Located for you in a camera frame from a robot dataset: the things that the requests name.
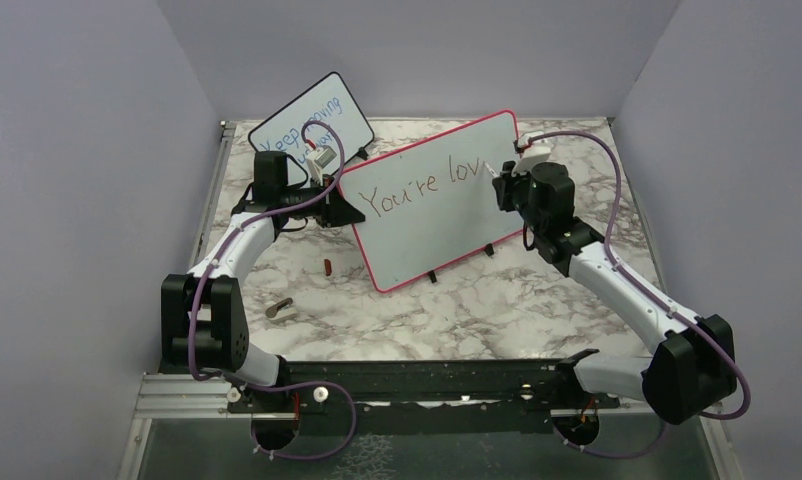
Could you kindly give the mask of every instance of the marble surface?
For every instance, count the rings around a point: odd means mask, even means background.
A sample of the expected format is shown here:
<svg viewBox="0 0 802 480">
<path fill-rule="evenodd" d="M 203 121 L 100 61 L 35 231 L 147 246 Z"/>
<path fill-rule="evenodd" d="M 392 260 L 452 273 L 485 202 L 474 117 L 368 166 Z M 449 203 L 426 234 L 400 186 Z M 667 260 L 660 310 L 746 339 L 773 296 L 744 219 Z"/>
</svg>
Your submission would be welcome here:
<svg viewBox="0 0 802 480">
<path fill-rule="evenodd" d="M 462 120 L 371 120 L 371 156 L 465 123 Z M 252 178 L 253 149 L 237 126 L 211 239 L 224 233 L 230 209 Z M 520 121 L 520 132 L 582 130 L 613 142 L 603 118 Z M 576 214 L 604 230 L 613 199 L 613 169 L 603 151 L 581 138 L 558 137 L 552 160 L 575 181 Z M 627 188 L 614 233 L 622 257 L 656 283 L 646 239 Z M 324 259 L 333 274 L 324 274 Z M 558 358 L 585 348 L 610 354 L 645 350 L 625 323 L 584 287 L 563 278 L 521 236 L 499 243 L 492 258 L 474 255 L 388 294 L 375 291 L 351 227 L 283 234 L 259 259 L 242 293 L 251 342 L 290 360 L 459 360 Z M 298 316 L 266 318 L 268 305 L 292 297 Z"/>
</svg>

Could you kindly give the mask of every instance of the white marker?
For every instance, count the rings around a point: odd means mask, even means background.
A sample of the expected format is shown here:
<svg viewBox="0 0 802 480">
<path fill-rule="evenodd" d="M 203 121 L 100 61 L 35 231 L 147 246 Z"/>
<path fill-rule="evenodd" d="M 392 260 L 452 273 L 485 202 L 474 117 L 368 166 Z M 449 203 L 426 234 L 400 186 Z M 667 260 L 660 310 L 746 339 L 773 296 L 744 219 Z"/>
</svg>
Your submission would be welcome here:
<svg viewBox="0 0 802 480">
<path fill-rule="evenodd" d="M 490 167 L 488 163 L 483 162 L 483 166 L 486 167 L 487 170 L 489 170 L 489 174 L 492 175 L 492 178 L 498 178 L 499 177 L 499 175 L 497 173 L 495 173 L 495 170 L 493 170 L 492 167 Z"/>
</svg>

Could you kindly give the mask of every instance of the black border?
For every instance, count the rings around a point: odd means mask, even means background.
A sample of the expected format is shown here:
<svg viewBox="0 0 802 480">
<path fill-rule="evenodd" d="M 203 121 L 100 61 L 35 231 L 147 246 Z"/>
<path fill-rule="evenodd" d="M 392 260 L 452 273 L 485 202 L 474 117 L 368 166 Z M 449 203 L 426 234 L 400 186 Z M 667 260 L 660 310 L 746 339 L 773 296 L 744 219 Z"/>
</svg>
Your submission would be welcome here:
<svg viewBox="0 0 802 480">
<path fill-rule="evenodd" d="M 301 97 L 303 97 L 304 95 L 306 95 L 307 93 L 309 93 L 309 92 L 310 92 L 310 90 L 312 90 L 312 89 L 316 88 L 316 86 L 317 86 L 318 84 L 320 84 L 320 83 L 322 83 L 323 81 L 327 80 L 327 79 L 328 79 L 328 78 L 329 78 L 331 75 L 336 75 L 337 77 L 339 77 L 339 80 L 342 82 L 342 86 L 343 86 L 343 87 L 345 87 L 345 90 L 348 92 L 348 95 L 351 97 L 351 100 L 353 100 L 353 101 L 354 101 L 354 106 L 355 106 L 355 107 L 357 107 L 357 111 L 358 111 L 358 112 L 360 112 L 360 115 L 363 117 L 363 120 L 365 120 L 365 122 L 366 122 L 366 125 L 369 127 L 369 131 L 371 131 L 371 132 L 372 132 L 372 139 L 371 139 L 371 140 L 369 140 L 368 142 L 366 142 L 366 144 L 365 144 L 365 145 L 361 145 L 359 148 L 357 148 L 357 151 L 355 151 L 355 152 L 354 152 L 354 154 L 353 154 L 353 155 L 351 155 L 351 157 L 350 157 L 350 158 L 346 158 L 346 159 L 345 159 L 345 163 L 348 163 L 348 161 L 350 161 L 352 158 L 354 158 L 355 156 L 357 156 L 357 153 L 359 153 L 359 151 L 360 151 L 361 149 L 363 149 L 363 148 L 365 148 L 365 147 L 369 146 L 369 145 L 370 145 L 372 142 L 374 142 L 374 129 L 372 128 L 372 125 L 369 123 L 369 120 L 366 118 L 366 115 L 363 113 L 363 109 L 362 109 L 362 108 L 360 108 L 360 104 L 359 104 L 359 103 L 357 103 L 357 99 L 356 99 L 356 98 L 354 98 L 354 94 L 353 94 L 353 93 L 351 93 L 351 89 L 350 89 L 350 88 L 348 88 L 348 84 L 347 84 L 347 83 L 345 83 L 345 79 L 344 79 L 344 78 L 342 78 L 342 75 L 341 75 L 339 72 L 337 72 L 337 71 L 335 71 L 335 70 L 334 70 L 334 71 L 332 71 L 332 72 L 328 73 L 327 75 L 323 76 L 323 77 L 322 77 L 322 78 L 321 78 L 319 81 L 317 81 L 316 83 L 314 83 L 314 84 L 310 85 L 310 86 L 309 86 L 309 88 L 307 88 L 306 90 L 304 90 L 303 92 L 301 92 L 301 93 L 300 93 L 300 94 L 299 94 L 297 97 L 295 97 L 295 98 L 293 98 L 292 100 L 290 100 L 290 101 L 289 101 L 289 103 L 287 103 L 286 105 L 284 105 L 283 107 L 281 107 L 280 109 L 278 109 L 276 112 L 274 112 L 273 114 L 271 114 L 271 116 L 269 116 L 268 118 L 266 118 L 265 120 L 263 120 L 263 122 L 262 122 L 262 123 L 260 123 L 260 124 L 259 124 L 259 125 L 257 125 L 256 127 L 252 128 L 252 129 L 251 129 L 251 131 L 250 131 L 250 132 L 248 132 L 248 143 L 251 145 L 251 148 L 253 148 L 255 152 L 259 152 L 259 150 L 257 149 L 256 145 L 254 145 L 254 142 L 252 142 L 252 141 L 251 141 L 251 134 L 253 134 L 253 133 L 254 133 L 255 131 L 257 131 L 257 130 L 258 130 L 260 127 L 262 127 L 263 125 L 265 125 L 266 123 L 268 123 L 268 122 L 269 122 L 271 119 L 273 119 L 274 117 L 276 117 L 276 116 L 277 116 L 277 115 L 278 115 L 280 112 L 282 112 L 282 111 L 286 110 L 287 108 L 289 108 L 289 106 L 290 106 L 290 105 L 292 105 L 293 103 L 297 102 L 297 101 L 298 101 L 298 100 L 299 100 Z"/>
</svg>

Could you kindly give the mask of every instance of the red border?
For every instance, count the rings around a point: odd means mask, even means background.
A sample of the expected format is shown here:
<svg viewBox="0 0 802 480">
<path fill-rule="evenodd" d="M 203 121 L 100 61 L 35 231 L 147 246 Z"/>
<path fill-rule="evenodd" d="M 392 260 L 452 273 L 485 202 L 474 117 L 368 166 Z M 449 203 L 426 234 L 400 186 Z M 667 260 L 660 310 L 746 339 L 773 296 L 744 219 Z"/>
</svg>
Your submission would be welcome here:
<svg viewBox="0 0 802 480">
<path fill-rule="evenodd" d="M 452 128 L 450 130 L 446 130 L 446 131 L 444 131 L 442 133 L 439 133 L 439 134 L 436 134 L 436 135 L 434 135 L 432 137 L 425 138 L 425 139 L 420 140 L 420 141 L 418 141 L 416 143 L 411 143 L 410 145 L 407 145 L 405 147 L 401 147 L 398 150 L 393 150 L 393 151 L 391 151 L 389 153 L 385 153 L 385 154 L 383 154 L 383 155 L 381 155 L 379 157 L 375 157 L 375 158 L 373 158 L 373 159 L 371 159 L 369 161 L 363 162 L 363 163 L 361 163 L 359 165 L 354 165 L 351 168 L 346 168 L 345 171 L 342 173 L 342 175 L 344 176 L 348 172 L 353 172 L 354 170 L 357 170 L 359 168 L 363 168 L 363 167 L 365 167 L 367 165 L 371 165 L 372 163 L 375 163 L 375 162 L 377 162 L 379 160 L 383 160 L 385 158 L 394 156 L 394 155 L 399 154 L 399 153 L 401 153 L 401 152 L 403 152 L 405 150 L 409 150 L 409 149 L 411 149 L 413 147 L 419 146 L 419 145 L 421 145 L 423 143 L 427 143 L 427 142 L 430 142 L 432 140 L 436 140 L 437 138 L 444 137 L 445 135 L 448 135 L 449 133 L 454 133 L 457 130 L 462 130 L 462 129 L 466 128 L 466 127 L 471 127 L 472 125 L 475 125 L 477 123 L 483 122 L 484 120 L 489 120 L 490 118 L 497 117 L 497 116 L 503 115 L 505 113 L 509 113 L 510 116 L 513 117 L 513 127 L 516 130 L 516 138 L 519 138 L 519 124 L 518 124 L 518 120 L 516 120 L 516 114 L 512 110 L 500 110 L 498 112 L 491 113 L 491 114 L 489 114 L 489 115 L 487 115 L 485 117 L 479 118 L 479 119 L 474 120 L 472 122 L 469 122 L 469 123 L 454 127 L 454 128 Z M 342 191 L 342 182 L 341 182 L 341 180 L 342 179 L 340 178 L 339 186 L 337 188 L 339 189 L 339 193 L 344 198 L 345 197 L 345 192 Z M 424 272 L 421 275 L 419 275 L 417 277 L 413 277 L 413 278 L 411 278 L 409 280 L 405 280 L 405 281 L 399 283 L 398 285 L 390 287 L 390 288 L 388 288 L 386 290 L 381 290 L 380 287 L 377 286 L 377 283 L 375 283 L 375 281 L 374 281 L 374 275 L 372 274 L 372 266 L 369 264 L 369 258 L 366 256 L 366 250 L 363 248 L 363 242 L 360 241 L 360 234 L 357 233 L 357 225 L 354 224 L 353 227 L 354 227 L 354 237 L 357 238 L 357 245 L 360 247 L 360 253 L 363 254 L 363 260 L 365 260 L 366 268 L 369 270 L 369 278 L 371 278 L 372 285 L 374 285 L 375 290 L 377 290 L 378 292 L 380 292 L 380 293 L 389 293 L 389 292 L 391 292 L 393 290 L 396 290 L 396 289 L 401 288 L 401 287 L 403 287 L 405 285 L 413 283 L 416 280 L 418 280 L 418 279 L 420 279 L 420 278 L 422 278 L 422 277 L 424 277 L 424 276 L 426 276 L 428 274 L 428 272 Z M 498 243 L 498 242 L 500 242 L 502 240 L 506 240 L 506 239 L 512 237 L 513 235 L 516 235 L 519 232 L 521 232 L 521 230 L 517 230 L 517 231 L 515 231 L 513 233 L 507 234 L 504 237 L 501 237 L 498 240 L 496 240 L 494 242 L 491 242 L 491 243 L 492 244 L 496 244 L 496 243 Z M 451 260 L 450 262 L 447 262 L 447 263 L 445 263 L 443 265 L 440 265 L 440 266 L 434 268 L 432 271 L 436 271 L 436 270 L 445 268 L 445 267 L 447 267 L 448 265 L 451 265 L 454 262 L 459 262 L 460 260 L 463 260 L 464 258 L 470 257 L 470 256 L 472 256 L 472 255 L 474 255 L 474 254 L 476 254 L 478 252 L 483 251 L 484 248 L 486 248 L 486 245 L 481 245 L 480 247 L 472 250 L 471 252 L 469 252 L 469 253 L 467 253 L 465 255 L 461 255 L 460 257 L 457 257 L 454 260 Z"/>
</svg>

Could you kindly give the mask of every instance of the gray wall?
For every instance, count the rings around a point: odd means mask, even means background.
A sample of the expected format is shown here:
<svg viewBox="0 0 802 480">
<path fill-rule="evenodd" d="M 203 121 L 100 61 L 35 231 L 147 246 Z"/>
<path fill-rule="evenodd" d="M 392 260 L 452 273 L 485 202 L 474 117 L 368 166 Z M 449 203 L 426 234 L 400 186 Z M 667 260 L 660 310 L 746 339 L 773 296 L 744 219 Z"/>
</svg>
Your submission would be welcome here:
<svg viewBox="0 0 802 480">
<path fill-rule="evenodd" d="M 154 0 L 0 0 L 0 478 L 114 478 L 217 132 Z"/>
<path fill-rule="evenodd" d="M 216 111 L 331 70 L 368 115 L 615 115 L 678 0 L 159 0 Z"/>
<path fill-rule="evenodd" d="M 669 290 L 735 327 L 746 477 L 802 478 L 802 1 L 684 0 L 614 133 Z"/>
</svg>

